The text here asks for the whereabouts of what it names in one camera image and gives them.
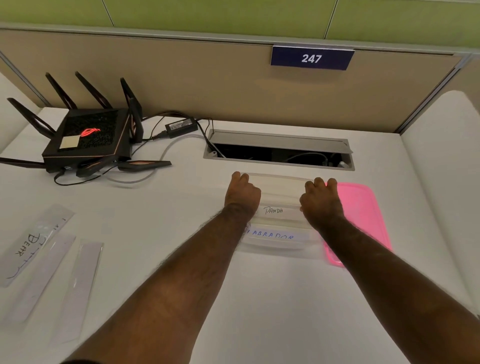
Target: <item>white desk surface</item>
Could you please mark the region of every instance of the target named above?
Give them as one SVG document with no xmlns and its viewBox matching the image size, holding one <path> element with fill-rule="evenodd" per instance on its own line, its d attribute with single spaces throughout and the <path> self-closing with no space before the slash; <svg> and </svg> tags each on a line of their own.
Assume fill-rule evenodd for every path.
<svg viewBox="0 0 480 364">
<path fill-rule="evenodd" d="M 65 113 L 64 109 L 45 108 L 39 115 L 57 127 Z M 149 133 L 154 122 L 145 124 Z M 369 186 L 382 210 L 394 252 L 473 307 L 399 135 L 226 121 L 216 121 L 215 128 L 348 138 L 356 170 L 203 159 L 205 143 L 197 138 L 172 147 L 167 154 L 172 167 L 132 186 L 98 179 L 63 187 L 43 170 L 0 165 L 0 254 L 29 221 L 53 203 L 76 212 L 63 231 L 77 235 L 26 325 L 0 328 L 2 363 L 55 364 L 64 359 L 172 250 L 222 207 L 230 175 L 236 170 L 310 179 L 334 177 Z M 156 159 L 169 142 L 150 142 L 136 157 Z M 28 126 L 2 156 L 41 161 L 46 144 L 47 139 Z M 112 175 L 136 179 L 117 172 Z M 82 336 L 51 346 L 81 238 L 105 243 Z M 0 317 L 39 261 L 37 257 L 10 287 L 0 288 Z M 236 252 L 191 363 L 406 364 L 407 360 L 345 269 L 323 260 Z"/>
</svg>

